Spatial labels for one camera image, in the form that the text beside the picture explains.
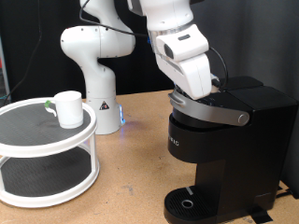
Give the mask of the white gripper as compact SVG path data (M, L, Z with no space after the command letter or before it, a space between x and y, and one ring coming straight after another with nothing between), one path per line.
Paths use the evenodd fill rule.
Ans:
M205 54L179 63L156 55L156 61L160 70L192 99L200 99L212 92L210 66Z

